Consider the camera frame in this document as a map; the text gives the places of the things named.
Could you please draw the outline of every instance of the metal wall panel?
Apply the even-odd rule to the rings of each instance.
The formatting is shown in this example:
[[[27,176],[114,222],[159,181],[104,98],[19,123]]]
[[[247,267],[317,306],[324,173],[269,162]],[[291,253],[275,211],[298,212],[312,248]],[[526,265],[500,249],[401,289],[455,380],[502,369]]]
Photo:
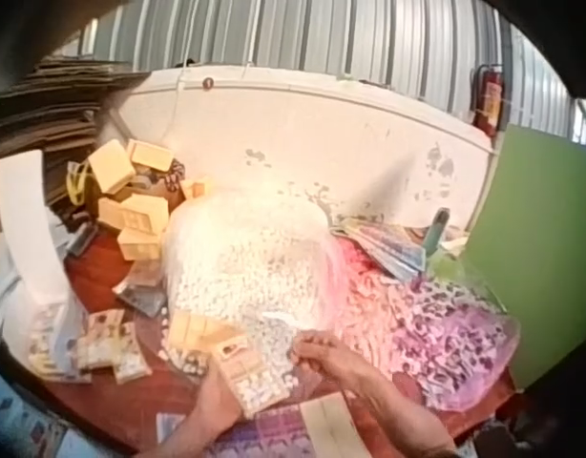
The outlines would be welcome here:
[[[570,135],[573,100],[562,81],[537,48],[513,26],[511,40],[510,122],[554,135]]]
[[[392,88],[417,98],[423,74],[425,52],[425,2],[395,1],[395,45]]]
[[[427,77],[424,98],[440,110],[447,111],[450,100],[450,82],[456,46],[453,43],[452,3],[450,0],[427,2],[429,24],[429,51],[426,58]]]
[[[475,69],[503,64],[502,127],[568,135],[573,122],[553,69],[482,0],[133,0],[99,19],[94,53],[137,70],[190,57],[350,73],[462,119]]]
[[[454,62],[448,111],[465,118],[471,106],[471,76],[475,68],[475,23],[472,0],[451,0],[453,10]]]

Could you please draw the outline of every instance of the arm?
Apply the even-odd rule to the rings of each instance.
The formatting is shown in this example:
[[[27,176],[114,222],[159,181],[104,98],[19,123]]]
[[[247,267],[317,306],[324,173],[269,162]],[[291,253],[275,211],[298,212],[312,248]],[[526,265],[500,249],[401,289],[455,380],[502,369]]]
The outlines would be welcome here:
[[[402,395],[392,381],[332,335],[300,333],[291,348],[291,360],[354,392],[390,442],[408,458],[456,456],[454,442],[435,415]]]
[[[136,458],[194,458],[201,456],[242,415],[234,393],[211,361],[199,387],[196,406],[165,441]]]
[[[361,377],[355,394],[369,407],[390,442],[409,458],[453,453],[454,442],[442,422],[371,369]]]

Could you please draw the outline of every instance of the wooden table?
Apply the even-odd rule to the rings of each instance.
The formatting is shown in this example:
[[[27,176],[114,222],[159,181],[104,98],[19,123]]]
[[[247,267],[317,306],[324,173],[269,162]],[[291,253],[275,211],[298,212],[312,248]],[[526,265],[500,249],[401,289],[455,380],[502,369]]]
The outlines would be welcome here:
[[[121,307],[111,288],[125,277],[129,268],[130,263],[119,254],[115,237],[108,234],[100,234],[81,259],[67,261],[73,289],[90,312]],[[88,435],[124,453],[156,444],[158,412],[187,413],[194,404],[196,391],[191,383],[153,352],[145,351],[153,375],[125,385],[117,385],[110,370],[95,371],[91,385],[43,382],[12,361],[6,349],[1,353],[0,371],[6,378],[41,397],[51,409]],[[419,389],[410,381],[396,378],[395,384],[410,397],[419,398]],[[316,394],[334,389],[325,383]],[[513,395],[513,383],[506,373],[478,406],[464,413],[438,412],[438,415],[450,434],[458,437],[491,417]],[[353,402],[350,409],[373,456],[398,456],[363,406]]]

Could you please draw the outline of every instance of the white pill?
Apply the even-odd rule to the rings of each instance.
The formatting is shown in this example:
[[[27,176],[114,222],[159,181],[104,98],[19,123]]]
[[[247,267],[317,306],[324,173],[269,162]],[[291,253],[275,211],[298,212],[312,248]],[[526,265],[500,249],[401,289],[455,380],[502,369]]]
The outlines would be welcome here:
[[[240,386],[241,389],[248,389],[250,388],[251,383],[248,379],[243,379],[238,382],[238,386]]]

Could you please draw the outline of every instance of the white wall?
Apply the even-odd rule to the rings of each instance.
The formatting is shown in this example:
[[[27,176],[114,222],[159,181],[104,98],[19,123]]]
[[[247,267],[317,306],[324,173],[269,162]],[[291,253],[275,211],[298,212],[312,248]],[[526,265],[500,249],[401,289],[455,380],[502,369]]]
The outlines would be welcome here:
[[[333,220],[423,225],[445,206],[465,227],[492,153],[481,132],[422,102],[288,70],[154,72],[121,97],[119,113],[132,136],[172,148],[188,177],[308,198]],[[125,131],[111,123],[102,140],[125,141]]]

